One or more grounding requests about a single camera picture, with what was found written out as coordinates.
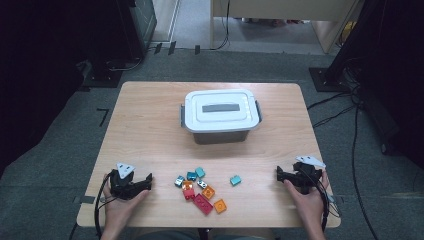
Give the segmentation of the black metal stand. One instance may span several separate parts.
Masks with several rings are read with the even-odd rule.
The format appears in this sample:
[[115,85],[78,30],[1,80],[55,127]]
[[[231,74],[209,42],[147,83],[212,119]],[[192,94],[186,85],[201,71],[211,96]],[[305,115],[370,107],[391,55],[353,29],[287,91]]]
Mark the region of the black metal stand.
[[328,68],[309,69],[317,92],[349,92],[343,75],[346,67],[360,65],[378,45],[385,0],[365,0],[346,42]]

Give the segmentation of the dark cabinet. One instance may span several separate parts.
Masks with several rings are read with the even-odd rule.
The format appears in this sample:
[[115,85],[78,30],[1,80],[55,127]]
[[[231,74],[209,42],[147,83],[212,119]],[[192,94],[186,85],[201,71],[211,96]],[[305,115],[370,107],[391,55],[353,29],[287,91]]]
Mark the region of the dark cabinet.
[[123,26],[124,42],[131,60],[143,60],[157,19],[153,0],[115,0]]

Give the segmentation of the black stand base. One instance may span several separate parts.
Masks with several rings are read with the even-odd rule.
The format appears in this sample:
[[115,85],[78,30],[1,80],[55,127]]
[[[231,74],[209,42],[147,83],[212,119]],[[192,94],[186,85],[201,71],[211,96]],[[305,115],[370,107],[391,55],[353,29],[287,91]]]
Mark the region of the black stand base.
[[133,70],[140,63],[140,58],[132,61],[111,60],[106,62],[104,68],[101,68],[86,60],[81,69],[84,77],[82,86],[85,88],[116,88],[122,73]]

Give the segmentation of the long red toy brick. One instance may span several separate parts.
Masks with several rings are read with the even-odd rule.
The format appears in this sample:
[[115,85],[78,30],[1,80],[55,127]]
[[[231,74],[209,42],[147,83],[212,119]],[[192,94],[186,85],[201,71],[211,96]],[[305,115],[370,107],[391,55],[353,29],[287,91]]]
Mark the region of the long red toy brick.
[[213,210],[213,205],[201,194],[197,194],[193,198],[195,206],[205,215],[208,215]]

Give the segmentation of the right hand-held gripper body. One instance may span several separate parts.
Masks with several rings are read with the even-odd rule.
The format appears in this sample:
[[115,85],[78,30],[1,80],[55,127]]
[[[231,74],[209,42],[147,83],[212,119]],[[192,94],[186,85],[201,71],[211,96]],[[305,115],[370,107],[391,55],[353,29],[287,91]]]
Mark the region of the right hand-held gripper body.
[[307,194],[310,188],[318,186],[326,164],[309,155],[297,156],[296,160],[293,165],[293,170],[296,172],[294,185],[300,188],[302,194]]

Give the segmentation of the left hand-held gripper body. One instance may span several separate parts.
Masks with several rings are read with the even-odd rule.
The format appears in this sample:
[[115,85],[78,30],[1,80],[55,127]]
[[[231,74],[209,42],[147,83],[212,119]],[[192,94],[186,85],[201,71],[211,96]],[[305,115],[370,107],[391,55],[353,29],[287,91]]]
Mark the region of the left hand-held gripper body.
[[130,200],[135,197],[134,186],[132,183],[135,167],[125,163],[118,162],[116,168],[110,175],[111,194],[123,200]]

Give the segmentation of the transparent grey storage box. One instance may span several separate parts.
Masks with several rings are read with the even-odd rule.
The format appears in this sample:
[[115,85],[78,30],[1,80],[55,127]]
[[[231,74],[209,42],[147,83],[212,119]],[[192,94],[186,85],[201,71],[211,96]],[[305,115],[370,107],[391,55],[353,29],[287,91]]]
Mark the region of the transparent grey storage box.
[[261,122],[258,101],[201,105],[200,111],[189,108],[188,104],[180,106],[181,127],[200,145],[243,142]]

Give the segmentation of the yellow object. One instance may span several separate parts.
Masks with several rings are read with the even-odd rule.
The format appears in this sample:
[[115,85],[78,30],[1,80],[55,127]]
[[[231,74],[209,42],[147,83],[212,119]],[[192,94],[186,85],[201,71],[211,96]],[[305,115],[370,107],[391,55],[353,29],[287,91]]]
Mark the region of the yellow object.
[[340,34],[340,37],[339,37],[339,44],[340,45],[343,45],[346,42],[346,40],[349,37],[350,33],[353,31],[355,25],[356,25],[356,22],[355,21],[349,21],[345,25],[345,27],[342,30],[342,32]]

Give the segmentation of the person's left hand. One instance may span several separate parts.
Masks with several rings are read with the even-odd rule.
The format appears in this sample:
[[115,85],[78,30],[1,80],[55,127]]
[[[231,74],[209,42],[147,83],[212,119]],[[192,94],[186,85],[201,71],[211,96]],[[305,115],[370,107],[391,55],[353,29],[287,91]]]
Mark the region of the person's left hand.
[[148,196],[149,190],[144,190],[131,200],[114,200],[105,208],[104,229],[123,230],[133,215],[136,207]]

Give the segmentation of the person's right hand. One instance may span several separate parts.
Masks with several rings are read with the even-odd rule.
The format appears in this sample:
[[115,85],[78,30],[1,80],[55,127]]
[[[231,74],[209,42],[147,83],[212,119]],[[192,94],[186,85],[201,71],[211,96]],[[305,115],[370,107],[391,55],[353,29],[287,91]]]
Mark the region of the person's right hand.
[[324,204],[319,191],[313,190],[307,195],[303,195],[299,193],[289,181],[285,181],[283,184],[294,200],[305,229],[317,230],[320,228],[322,230],[321,221],[324,212]]

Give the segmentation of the white lid with grey handle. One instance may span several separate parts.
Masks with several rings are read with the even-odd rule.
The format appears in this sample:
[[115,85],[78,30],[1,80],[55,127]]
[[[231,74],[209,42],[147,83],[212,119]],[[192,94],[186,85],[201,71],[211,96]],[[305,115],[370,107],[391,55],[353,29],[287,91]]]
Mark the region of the white lid with grey handle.
[[261,114],[247,89],[202,90],[186,95],[183,119],[192,133],[224,133],[254,129]]

